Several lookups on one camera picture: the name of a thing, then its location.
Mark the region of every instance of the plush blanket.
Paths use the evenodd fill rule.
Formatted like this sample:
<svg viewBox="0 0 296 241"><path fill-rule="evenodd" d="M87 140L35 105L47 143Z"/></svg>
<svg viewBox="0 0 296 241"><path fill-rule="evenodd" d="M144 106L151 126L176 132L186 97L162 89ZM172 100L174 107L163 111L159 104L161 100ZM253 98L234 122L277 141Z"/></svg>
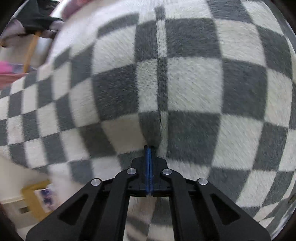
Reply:
<svg viewBox="0 0 296 241"><path fill-rule="evenodd" d="M283 23L243 0L121 1L104 14L0 93L2 154L86 183L154 145L273 234L296 179L296 55ZM125 238L171 240L169 213L167 199L134 199Z"/></svg>

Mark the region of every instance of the pink object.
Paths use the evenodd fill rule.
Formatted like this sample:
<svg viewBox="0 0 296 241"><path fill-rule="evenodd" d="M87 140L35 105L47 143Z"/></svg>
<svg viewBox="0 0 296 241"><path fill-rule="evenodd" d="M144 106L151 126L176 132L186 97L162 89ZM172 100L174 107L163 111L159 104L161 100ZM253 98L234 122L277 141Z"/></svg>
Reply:
<svg viewBox="0 0 296 241"><path fill-rule="evenodd" d="M0 74L11 74L13 73L13 67L10 63L0 61Z"/></svg>
<svg viewBox="0 0 296 241"><path fill-rule="evenodd" d="M72 14L81 9L82 6L91 1L93 0L71 0L68 2L62 13L63 20L68 19Z"/></svg>
<svg viewBox="0 0 296 241"><path fill-rule="evenodd" d="M5 87L12 84L14 81L25 76L26 73L21 74L0 74L0 90L5 89Z"/></svg>

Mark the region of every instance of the checkered fabric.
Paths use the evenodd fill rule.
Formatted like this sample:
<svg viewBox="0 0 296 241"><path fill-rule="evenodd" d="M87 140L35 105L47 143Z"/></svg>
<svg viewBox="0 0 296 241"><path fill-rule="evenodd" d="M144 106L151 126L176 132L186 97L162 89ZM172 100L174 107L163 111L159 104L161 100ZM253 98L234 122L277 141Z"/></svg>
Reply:
<svg viewBox="0 0 296 241"><path fill-rule="evenodd" d="M261 1L167 1L110 20L3 90L0 149L85 183L154 145L272 233L296 180L295 60ZM151 210L131 212L126 238L172 240L167 200L141 200L133 212Z"/></svg>

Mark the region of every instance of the triangular cutout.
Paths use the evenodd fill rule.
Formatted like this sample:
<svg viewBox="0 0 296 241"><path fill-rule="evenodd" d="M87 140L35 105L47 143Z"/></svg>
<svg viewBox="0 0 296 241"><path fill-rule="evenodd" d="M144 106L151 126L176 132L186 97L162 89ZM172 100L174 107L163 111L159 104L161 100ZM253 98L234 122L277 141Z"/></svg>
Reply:
<svg viewBox="0 0 296 241"><path fill-rule="evenodd" d="M239 219L239 215L226 205L217 195L211 194L211 198L224 225L229 225Z"/></svg>
<svg viewBox="0 0 296 241"><path fill-rule="evenodd" d="M84 194L82 197L80 197L60 214L59 219L69 225L75 225L88 197L89 196L87 194Z"/></svg>

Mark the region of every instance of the metal pin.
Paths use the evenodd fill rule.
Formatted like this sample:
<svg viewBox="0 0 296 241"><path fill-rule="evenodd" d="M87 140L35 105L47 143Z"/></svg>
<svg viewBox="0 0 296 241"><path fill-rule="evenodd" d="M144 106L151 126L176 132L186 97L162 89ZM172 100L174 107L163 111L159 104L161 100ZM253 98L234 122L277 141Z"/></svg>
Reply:
<svg viewBox="0 0 296 241"><path fill-rule="evenodd" d="M101 184L101 180L98 179L98 178L95 178L95 179L93 179L93 180L91 181L91 184L92 184L93 186L98 186L98 185Z"/></svg>
<svg viewBox="0 0 296 241"><path fill-rule="evenodd" d="M198 179L198 183L200 185L207 185L208 181L207 181L207 179L202 177L202 178Z"/></svg>
<svg viewBox="0 0 296 241"><path fill-rule="evenodd" d="M172 174L172 170L169 169L169 168L165 168L165 169L163 169L163 174L164 175L171 175Z"/></svg>
<svg viewBox="0 0 296 241"><path fill-rule="evenodd" d="M134 168L129 168L126 172L127 172L129 175L134 175L134 174L137 172L137 170L134 169Z"/></svg>

